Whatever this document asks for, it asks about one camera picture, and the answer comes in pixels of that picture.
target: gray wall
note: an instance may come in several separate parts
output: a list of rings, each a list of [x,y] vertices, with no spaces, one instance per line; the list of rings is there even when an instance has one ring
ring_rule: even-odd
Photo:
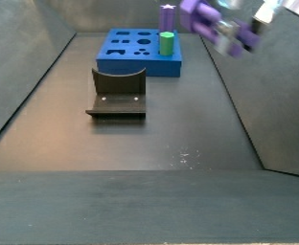
[[[180,0],[45,0],[78,33],[105,33],[110,28],[157,28],[160,5]]]
[[[235,15],[248,20],[259,4],[248,1]],[[299,16],[283,10],[240,59],[205,45],[264,167],[299,174]]]
[[[73,36],[42,0],[0,0],[0,130]]]

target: gray floor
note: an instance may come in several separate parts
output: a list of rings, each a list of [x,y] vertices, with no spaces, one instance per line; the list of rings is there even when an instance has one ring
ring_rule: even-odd
[[[145,121],[93,121],[104,33],[80,35],[0,138],[0,171],[260,169],[211,59],[180,34],[180,78],[146,79]]]

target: shape sorter hole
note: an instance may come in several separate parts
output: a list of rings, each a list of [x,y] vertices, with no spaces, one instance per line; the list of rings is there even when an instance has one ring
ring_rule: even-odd
[[[110,55],[113,53],[122,55],[125,53],[125,50],[106,50],[105,52],[106,55]]]
[[[138,44],[149,44],[150,43],[150,40],[148,40],[148,39],[138,39],[137,43]]]
[[[141,33],[137,33],[140,35],[149,35],[150,33],[146,33],[146,32],[141,32]]]
[[[129,32],[117,32],[116,34],[120,34],[120,35],[128,35],[130,34]]]

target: blue shape sorter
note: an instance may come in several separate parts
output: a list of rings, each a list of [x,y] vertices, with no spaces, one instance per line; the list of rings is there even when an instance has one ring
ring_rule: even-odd
[[[173,55],[160,56],[157,29],[110,29],[96,57],[98,71],[125,75],[145,67],[146,77],[180,77],[180,44],[173,33]]]

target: green block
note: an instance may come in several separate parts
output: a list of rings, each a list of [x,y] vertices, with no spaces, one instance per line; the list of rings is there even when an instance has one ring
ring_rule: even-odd
[[[172,56],[173,54],[175,34],[169,32],[160,33],[160,55]]]

